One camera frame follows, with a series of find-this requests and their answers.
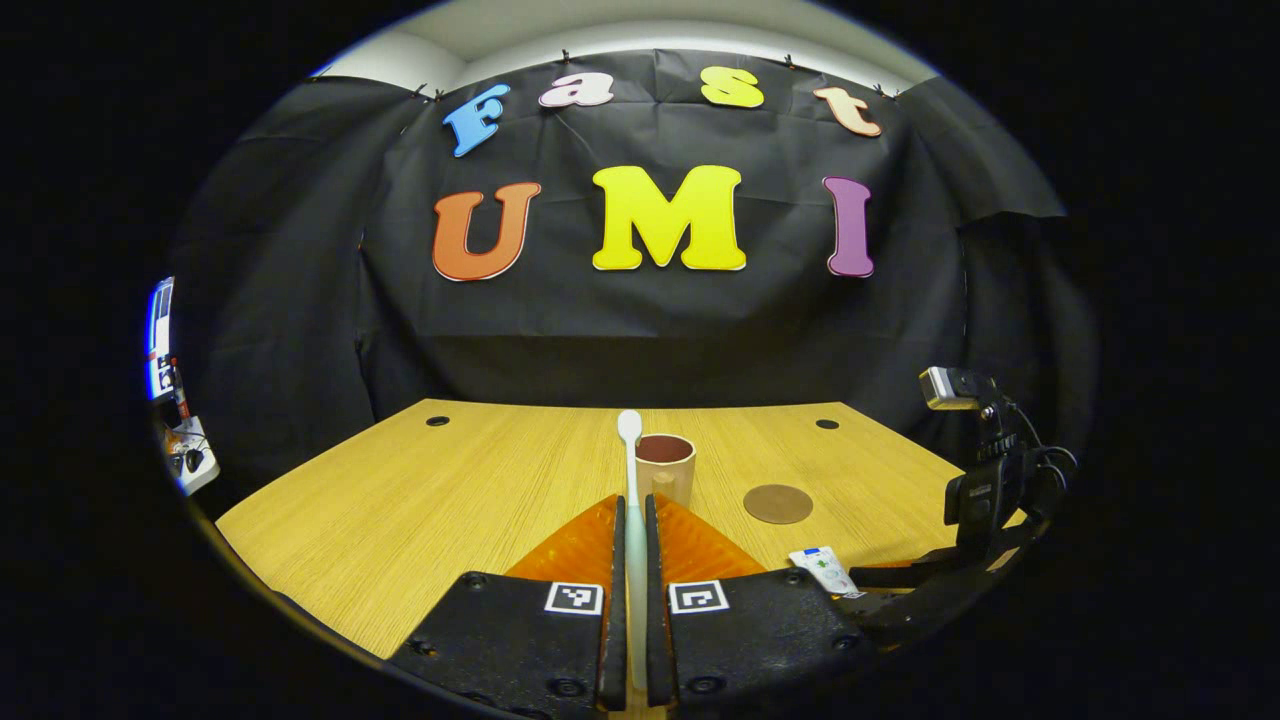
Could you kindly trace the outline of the beige cup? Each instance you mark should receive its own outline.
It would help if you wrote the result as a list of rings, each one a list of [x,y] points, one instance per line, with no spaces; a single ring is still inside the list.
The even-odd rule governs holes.
[[[659,493],[689,509],[692,503],[696,448],[673,434],[644,434],[636,443],[637,493]]]

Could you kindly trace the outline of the round brown coaster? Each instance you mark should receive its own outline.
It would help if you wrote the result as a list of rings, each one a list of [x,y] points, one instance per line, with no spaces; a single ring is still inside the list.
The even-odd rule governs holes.
[[[809,518],[814,501],[809,493],[794,486],[763,484],[744,495],[742,506],[759,521],[787,525]]]

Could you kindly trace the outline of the white toothbrush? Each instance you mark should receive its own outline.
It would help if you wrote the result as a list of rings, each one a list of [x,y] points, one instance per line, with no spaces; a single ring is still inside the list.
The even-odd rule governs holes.
[[[646,673],[646,528],[640,503],[637,442],[643,434],[639,411],[626,409],[617,416],[617,432],[623,443],[626,471],[625,505],[625,582],[628,610],[628,652],[634,688],[648,688]]]

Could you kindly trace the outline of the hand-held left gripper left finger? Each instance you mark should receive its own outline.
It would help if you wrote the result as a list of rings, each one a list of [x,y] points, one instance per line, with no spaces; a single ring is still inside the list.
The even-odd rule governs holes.
[[[625,500],[613,495],[503,574],[466,571],[388,667],[516,716],[605,716],[627,701]]]

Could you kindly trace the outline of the white toothpaste tube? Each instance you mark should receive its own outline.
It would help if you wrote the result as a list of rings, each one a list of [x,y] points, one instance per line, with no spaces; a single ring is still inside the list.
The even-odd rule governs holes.
[[[861,593],[829,546],[797,550],[790,552],[788,557],[796,568],[809,571],[831,594],[858,597]]]

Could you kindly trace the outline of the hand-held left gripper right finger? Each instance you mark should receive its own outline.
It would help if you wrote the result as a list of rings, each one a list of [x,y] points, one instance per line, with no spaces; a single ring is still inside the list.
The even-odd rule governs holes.
[[[646,701],[669,714],[796,714],[879,655],[805,569],[673,582],[672,523],[645,498]]]

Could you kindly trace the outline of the computer monitor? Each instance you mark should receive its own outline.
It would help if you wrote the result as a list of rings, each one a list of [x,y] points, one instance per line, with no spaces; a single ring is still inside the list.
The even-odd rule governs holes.
[[[148,297],[145,373],[148,396],[154,402],[166,401],[174,395],[175,377],[170,332],[174,284],[174,275],[164,278],[156,283]]]

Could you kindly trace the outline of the wooden desktop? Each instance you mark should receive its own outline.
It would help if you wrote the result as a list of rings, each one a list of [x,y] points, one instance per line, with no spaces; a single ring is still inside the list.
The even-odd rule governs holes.
[[[620,410],[425,400],[378,423],[228,510],[216,523],[238,557],[342,644],[388,669],[389,657],[466,571],[503,574],[605,497],[626,505]],[[788,553],[829,546],[851,568],[920,562],[954,547],[945,488],[964,471],[844,404],[645,409],[644,434],[696,448],[689,509],[659,493],[672,523],[673,582],[796,568]],[[797,487],[809,518],[759,521],[753,487]],[[918,588],[991,588],[1043,529],[1015,512],[988,559]],[[627,701],[648,720],[769,720],[780,714],[669,714],[646,689]],[[416,682],[431,692],[438,687]],[[516,716],[443,691],[499,720]]]

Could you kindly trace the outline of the black backdrop cloth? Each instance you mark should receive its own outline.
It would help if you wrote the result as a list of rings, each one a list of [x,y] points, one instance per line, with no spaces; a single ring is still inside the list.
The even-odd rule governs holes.
[[[991,375],[1085,448],[1100,329],[1064,208],[980,104],[653,49],[429,99],[325,76],[175,236],[175,359],[244,493],[424,398],[840,402],[952,462],[918,374]]]

